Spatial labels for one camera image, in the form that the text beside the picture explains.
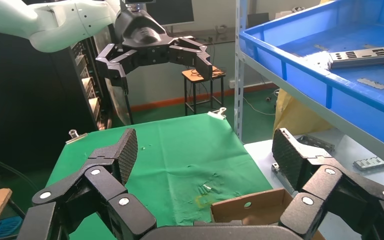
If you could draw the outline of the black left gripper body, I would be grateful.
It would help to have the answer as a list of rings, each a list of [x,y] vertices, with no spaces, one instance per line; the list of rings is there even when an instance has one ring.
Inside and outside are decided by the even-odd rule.
[[[136,66],[169,62],[169,48],[174,39],[145,10],[121,10],[114,26],[123,51],[135,50]]]

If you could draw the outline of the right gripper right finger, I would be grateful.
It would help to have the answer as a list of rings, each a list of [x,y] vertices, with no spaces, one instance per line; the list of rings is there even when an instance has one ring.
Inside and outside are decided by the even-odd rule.
[[[272,154],[296,195],[278,225],[311,239],[327,213],[340,217],[363,240],[384,240],[384,185],[347,170],[323,148],[275,130]]]

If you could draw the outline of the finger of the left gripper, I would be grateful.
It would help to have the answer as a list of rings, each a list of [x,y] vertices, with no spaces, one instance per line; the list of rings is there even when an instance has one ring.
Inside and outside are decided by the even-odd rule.
[[[95,58],[98,72],[110,80],[113,87],[122,88],[125,95],[129,94],[127,74],[139,67],[138,51],[124,51],[114,43],[106,47]]]
[[[204,80],[210,80],[213,76],[210,59],[207,46],[196,42],[193,37],[176,37],[168,48],[170,63],[193,67]]]

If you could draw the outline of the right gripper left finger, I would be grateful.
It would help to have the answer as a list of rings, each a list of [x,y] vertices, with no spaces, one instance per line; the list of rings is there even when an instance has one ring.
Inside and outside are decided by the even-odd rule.
[[[137,155],[133,128],[115,144],[96,148],[78,171],[33,196],[17,238],[67,240],[85,218],[96,214],[116,239],[141,239],[157,221],[126,187]]]

